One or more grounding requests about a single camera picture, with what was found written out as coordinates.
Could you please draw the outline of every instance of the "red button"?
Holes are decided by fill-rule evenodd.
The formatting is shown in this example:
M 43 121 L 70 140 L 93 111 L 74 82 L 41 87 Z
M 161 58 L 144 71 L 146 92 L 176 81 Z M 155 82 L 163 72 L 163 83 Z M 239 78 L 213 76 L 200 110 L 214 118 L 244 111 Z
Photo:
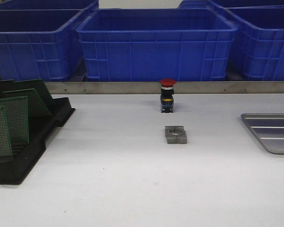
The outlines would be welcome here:
M 176 83 L 176 81 L 174 79 L 162 79 L 162 80 L 160 80 L 160 84 L 163 87 L 172 87 L 172 86 L 174 86 L 175 83 Z

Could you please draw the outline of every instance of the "black tray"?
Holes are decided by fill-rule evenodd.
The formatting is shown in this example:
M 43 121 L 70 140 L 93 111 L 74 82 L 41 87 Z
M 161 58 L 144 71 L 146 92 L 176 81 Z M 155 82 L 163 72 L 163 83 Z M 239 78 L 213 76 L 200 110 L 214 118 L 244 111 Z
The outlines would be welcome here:
M 29 119 L 29 144 L 13 145 L 12 160 L 0 162 L 0 184 L 21 184 L 45 152 L 46 137 L 56 126 L 62 127 L 75 110 L 68 98 L 57 98 L 55 103 L 48 107 L 52 116 Z

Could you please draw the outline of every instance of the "metal tray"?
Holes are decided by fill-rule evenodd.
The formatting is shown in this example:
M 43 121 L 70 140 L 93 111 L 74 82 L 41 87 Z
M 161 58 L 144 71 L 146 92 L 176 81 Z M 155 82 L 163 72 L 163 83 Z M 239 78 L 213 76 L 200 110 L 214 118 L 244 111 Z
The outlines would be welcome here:
M 241 117 L 266 150 L 284 154 L 284 113 L 245 113 Z

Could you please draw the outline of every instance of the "metal bracket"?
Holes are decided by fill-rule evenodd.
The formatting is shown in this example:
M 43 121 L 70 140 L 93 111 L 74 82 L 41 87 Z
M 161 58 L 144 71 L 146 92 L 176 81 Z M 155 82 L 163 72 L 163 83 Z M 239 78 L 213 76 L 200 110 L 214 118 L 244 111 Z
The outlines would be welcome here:
M 167 143 L 169 144 L 187 143 L 187 136 L 184 126 L 165 126 L 165 137 Z

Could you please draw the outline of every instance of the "white table surface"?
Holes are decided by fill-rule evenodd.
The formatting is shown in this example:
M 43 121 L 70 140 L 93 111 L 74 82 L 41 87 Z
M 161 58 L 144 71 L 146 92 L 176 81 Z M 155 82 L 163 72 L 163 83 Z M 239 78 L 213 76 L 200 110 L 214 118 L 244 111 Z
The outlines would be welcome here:
M 24 182 L 0 185 L 0 227 L 284 227 L 284 155 L 240 119 L 284 113 L 284 94 L 175 95 L 175 113 L 159 95 L 69 98 Z M 167 144 L 166 125 L 188 143 Z

